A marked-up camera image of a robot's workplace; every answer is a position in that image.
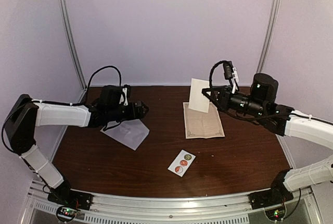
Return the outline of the cream letter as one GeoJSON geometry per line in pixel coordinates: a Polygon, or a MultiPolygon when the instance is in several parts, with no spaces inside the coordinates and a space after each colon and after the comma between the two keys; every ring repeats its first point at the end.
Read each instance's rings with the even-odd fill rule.
{"type": "Polygon", "coordinates": [[[200,79],[191,79],[189,106],[191,110],[199,111],[202,113],[209,112],[210,101],[202,94],[203,89],[209,87],[209,81],[200,79]]]}

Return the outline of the pale blue envelope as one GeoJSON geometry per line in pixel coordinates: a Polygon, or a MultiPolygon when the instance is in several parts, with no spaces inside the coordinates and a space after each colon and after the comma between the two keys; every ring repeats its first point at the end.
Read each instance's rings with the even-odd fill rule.
{"type": "Polygon", "coordinates": [[[101,133],[134,151],[141,145],[149,132],[150,130],[139,119],[124,121],[121,124],[116,124],[115,121],[109,122],[106,130],[101,129],[101,133]]]}

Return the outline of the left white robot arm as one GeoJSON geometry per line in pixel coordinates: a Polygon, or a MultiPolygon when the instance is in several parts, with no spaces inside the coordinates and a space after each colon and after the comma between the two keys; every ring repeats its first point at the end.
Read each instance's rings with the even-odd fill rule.
{"type": "Polygon", "coordinates": [[[149,112],[142,102],[130,102],[130,86],[104,86],[99,98],[92,103],[61,103],[19,96],[1,129],[3,145],[18,155],[54,191],[63,205],[75,200],[70,183],[40,151],[34,139],[40,126],[76,126],[109,130],[110,122],[118,125],[130,120],[143,119],[149,112]]]}

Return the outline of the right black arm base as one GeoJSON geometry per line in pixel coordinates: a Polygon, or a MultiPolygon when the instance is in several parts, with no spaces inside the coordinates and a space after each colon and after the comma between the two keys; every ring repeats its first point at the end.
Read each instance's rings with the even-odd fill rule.
{"type": "Polygon", "coordinates": [[[264,191],[249,194],[249,201],[252,209],[267,208],[274,205],[281,205],[293,199],[293,193],[285,188],[274,187],[264,191]]]}

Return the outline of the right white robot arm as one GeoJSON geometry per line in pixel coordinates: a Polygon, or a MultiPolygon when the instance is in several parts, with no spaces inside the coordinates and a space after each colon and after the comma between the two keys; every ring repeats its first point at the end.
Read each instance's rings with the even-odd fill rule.
{"type": "MultiPolygon", "coordinates": [[[[202,89],[202,94],[230,117],[261,125],[279,136],[289,136],[332,148],[332,122],[304,114],[293,107],[276,104],[278,81],[264,73],[256,73],[249,94],[233,91],[232,86],[213,86],[202,89]]],[[[267,192],[267,200],[279,203],[287,191],[332,180],[332,156],[314,164],[291,169],[282,184],[267,192]]]]}

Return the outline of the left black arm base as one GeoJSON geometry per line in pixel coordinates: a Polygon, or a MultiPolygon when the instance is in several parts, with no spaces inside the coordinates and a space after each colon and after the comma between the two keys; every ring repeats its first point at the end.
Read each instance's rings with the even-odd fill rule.
{"type": "Polygon", "coordinates": [[[92,198],[90,193],[72,190],[67,186],[59,186],[56,189],[51,188],[47,200],[74,209],[90,210],[92,198]]]}

